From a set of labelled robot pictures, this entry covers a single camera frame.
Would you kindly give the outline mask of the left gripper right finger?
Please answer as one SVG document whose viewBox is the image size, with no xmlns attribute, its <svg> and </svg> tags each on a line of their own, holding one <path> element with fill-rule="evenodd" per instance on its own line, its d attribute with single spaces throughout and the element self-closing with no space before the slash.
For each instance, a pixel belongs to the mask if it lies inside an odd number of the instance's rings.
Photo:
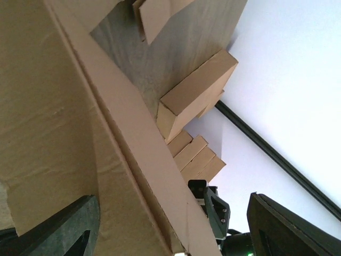
<svg viewBox="0 0 341 256">
<path fill-rule="evenodd" d="M 256 255 L 340 255 L 340 240 L 264 194 L 250 195 L 247 220 Z"/>
</svg>

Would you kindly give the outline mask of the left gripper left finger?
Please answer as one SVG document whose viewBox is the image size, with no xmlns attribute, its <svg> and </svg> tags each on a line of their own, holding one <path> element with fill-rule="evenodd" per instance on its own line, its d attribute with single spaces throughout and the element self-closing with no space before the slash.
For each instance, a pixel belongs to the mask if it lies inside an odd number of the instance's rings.
<svg viewBox="0 0 341 256">
<path fill-rule="evenodd" d="M 83 196 L 21 236 L 1 230 L 1 255 L 94 255 L 99 225 L 96 196 Z"/>
</svg>

